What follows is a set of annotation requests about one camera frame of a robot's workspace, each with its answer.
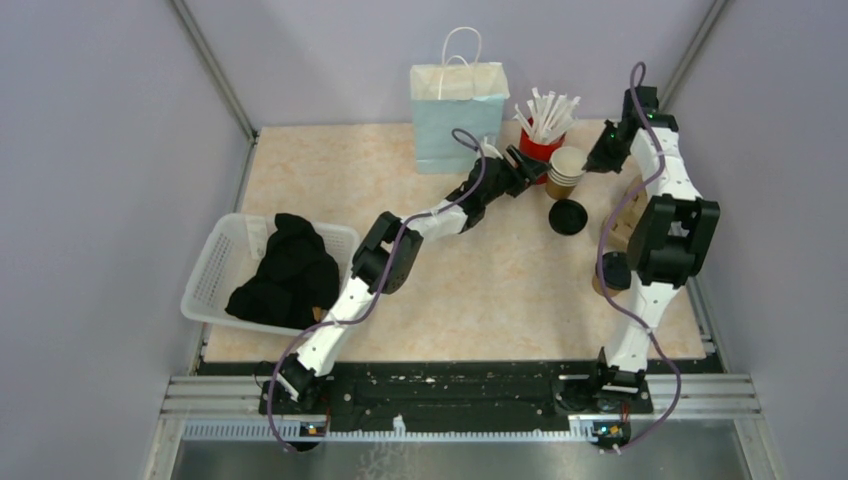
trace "white wall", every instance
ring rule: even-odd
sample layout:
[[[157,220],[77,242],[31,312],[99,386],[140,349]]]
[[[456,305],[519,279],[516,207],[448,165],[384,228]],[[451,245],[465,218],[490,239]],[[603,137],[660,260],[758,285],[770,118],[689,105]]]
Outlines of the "white wall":
[[[848,4],[734,2],[672,106],[722,206],[701,277],[792,478],[845,478]]]
[[[0,2],[0,478],[138,478],[245,152],[165,1]]]
[[[504,63],[509,111],[538,86],[582,95],[584,118],[618,116],[630,67],[668,81],[712,0],[187,3],[261,126],[410,121],[409,67],[438,63],[462,25],[483,34],[483,61]],[[455,38],[473,59],[476,39]]]

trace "bag handle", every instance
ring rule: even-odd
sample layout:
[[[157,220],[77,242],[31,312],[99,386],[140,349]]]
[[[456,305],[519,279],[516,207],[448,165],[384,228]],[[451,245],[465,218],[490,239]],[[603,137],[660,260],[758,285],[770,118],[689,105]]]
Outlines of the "bag handle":
[[[442,66],[447,65],[447,61],[445,61],[445,55],[448,51],[448,43],[450,42],[450,37],[461,30],[469,30],[477,34],[477,56],[474,57],[474,65],[477,65],[477,62],[480,61],[480,54],[483,52],[483,37],[480,35],[480,32],[477,31],[476,28],[473,27],[456,27],[448,33],[448,36],[445,37],[445,43],[442,44]]]
[[[468,64],[468,62],[465,60],[465,58],[463,58],[462,55],[452,55],[447,62],[442,64],[442,73],[441,75],[439,75],[439,94],[436,97],[436,99],[438,100],[442,99],[442,83],[445,81],[445,70],[450,61],[455,58],[461,60],[462,63],[465,64],[466,68],[468,68],[468,70],[471,72],[471,93],[473,95],[477,95],[477,82],[474,80],[474,70],[471,69],[471,65]]]

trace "wooden table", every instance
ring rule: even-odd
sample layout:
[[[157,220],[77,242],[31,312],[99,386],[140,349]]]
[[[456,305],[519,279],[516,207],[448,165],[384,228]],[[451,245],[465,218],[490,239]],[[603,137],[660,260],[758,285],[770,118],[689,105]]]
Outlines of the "wooden table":
[[[591,149],[603,128],[586,121],[566,144]],[[502,140],[517,143],[518,125]],[[491,204],[472,230],[424,244],[410,278],[381,299],[351,336],[342,361],[594,359],[619,320],[591,286],[604,217],[630,181],[635,162],[619,174],[586,174],[572,194],[589,212],[579,234],[548,225],[553,200],[542,187]],[[364,236],[377,216],[430,208],[464,175],[415,173],[409,124],[264,128],[242,211],[290,212],[350,225]],[[627,292],[616,300],[626,305]],[[657,334],[672,358],[705,356],[687,293],[666,311]],[[291,338],[214,326],[207,362],[276,360]]]

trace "black lid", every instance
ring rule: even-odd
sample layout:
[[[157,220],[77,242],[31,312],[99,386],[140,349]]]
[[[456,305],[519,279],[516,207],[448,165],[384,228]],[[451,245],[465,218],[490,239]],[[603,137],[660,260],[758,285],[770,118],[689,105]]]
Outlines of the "black lid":
[[[609,288],[627,290],[630,288],[630,268],[627,266],[627,254],[624,252],[607,252],[603,259],[604,280]]]
[[[551,228],[562,235],[574,235],[580,232],[588,220],[589,215],[586,209],[574,200],[558,200],[548,213]]]

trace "white plastic basket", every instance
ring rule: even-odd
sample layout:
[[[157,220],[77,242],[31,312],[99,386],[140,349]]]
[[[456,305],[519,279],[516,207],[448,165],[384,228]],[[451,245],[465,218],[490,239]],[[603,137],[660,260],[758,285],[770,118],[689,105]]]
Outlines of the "white plastic basket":
[[[249,217],[256,219],[256,216],[231,213],[218,220],[206,239],[206,245],[203,246],[188,279],[180,309],[187,318],[198,322],[280,335],[297,335],[300,330],[248,322],[224,311],[233,290],[244,285],[259,268],[259,260],[254,259],[250,253],[247,229]],[[261,242],[263,247],[268,242],[268,237],[277,231],[274,215],[264,218],[267,235],[265,238],[254,240]],[[344,280],[350,275],[353,253],[359,245],[359,234],[350,227],[340,225],[312,222],[312,226],[324,239],[327,253],[338,263],[339,282],[344,288]]]

